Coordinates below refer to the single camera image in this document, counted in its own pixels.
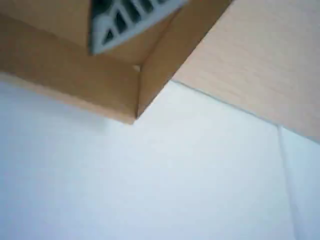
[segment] wooden shelf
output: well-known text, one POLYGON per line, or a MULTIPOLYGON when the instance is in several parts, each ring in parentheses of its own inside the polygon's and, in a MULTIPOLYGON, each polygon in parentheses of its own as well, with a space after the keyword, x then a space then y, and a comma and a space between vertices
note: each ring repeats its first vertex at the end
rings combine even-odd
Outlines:
POLYGON ((229 4, 190 0, 135 38, 89 56, 90 0, 2 0, 0 71, 19 77, 8 79, 20 86, 133 123, 229 4))

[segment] white wall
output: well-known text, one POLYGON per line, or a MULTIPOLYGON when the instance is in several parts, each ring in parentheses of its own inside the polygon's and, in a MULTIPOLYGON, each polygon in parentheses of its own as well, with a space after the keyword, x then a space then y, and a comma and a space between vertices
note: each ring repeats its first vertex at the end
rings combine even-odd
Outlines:
POLYGON ((174 82, 134 126, 5 83, 0 110, 1 239, 294 239, 254 116, 174 82))
POLYGON ((286 175, 299 240, 320 239, 320 145, 281 129, 286 175))

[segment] ventilation grille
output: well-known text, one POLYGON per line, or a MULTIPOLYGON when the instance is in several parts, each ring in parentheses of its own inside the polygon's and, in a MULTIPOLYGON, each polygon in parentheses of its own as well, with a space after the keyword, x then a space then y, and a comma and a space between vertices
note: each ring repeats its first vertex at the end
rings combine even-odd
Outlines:
POLYGON ((187 0, 93 0, 90 51, 99 54, 156 24, 187 0))

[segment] wooden board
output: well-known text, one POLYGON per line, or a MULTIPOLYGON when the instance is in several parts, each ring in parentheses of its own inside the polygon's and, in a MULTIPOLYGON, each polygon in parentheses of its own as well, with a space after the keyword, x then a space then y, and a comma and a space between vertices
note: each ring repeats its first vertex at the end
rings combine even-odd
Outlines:
POLYGON ((24 80, 27 88, 132 123, 136 118, 138 73, 105 55, 90 57, 84 48, 23 22, 0 15, 0 71, 24 80))
POLYGON ((237 0, 174 79, 320 140, 319 23, 318 0, 237 0))
MULTIPOLYGON (((1 0, 0 13, 87 48, 90 0, 1 0)), ((174 14, 107 52, 140 65, 154 48, 174 14)))
POLYGON ((172 78, 229 4, 229 0, 191 0, 176 14, 143 63, 138 115, 172 78))
POLYGON ((91 0, 0 0, 0 14, 87 47, 91 0))

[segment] light wood panel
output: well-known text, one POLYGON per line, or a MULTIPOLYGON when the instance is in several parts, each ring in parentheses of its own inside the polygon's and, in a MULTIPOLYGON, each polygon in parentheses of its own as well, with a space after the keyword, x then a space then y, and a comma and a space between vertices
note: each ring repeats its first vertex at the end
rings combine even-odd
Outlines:
POLYGON ((138 115, 172 78, 229 4, 230 0, 191 0, 176 14, 143 63, 138 115))
POLYGON ((110 118, 134 121, 138 73, 131 65, 103 54, 87 56, 76 44, 3 15, 0 29, 0 71, 23 79, 12 82, 91 106, 110 118))
POLYGON ((318 0, 235 0, 174 79, 320 140, 319 23, 318 0))

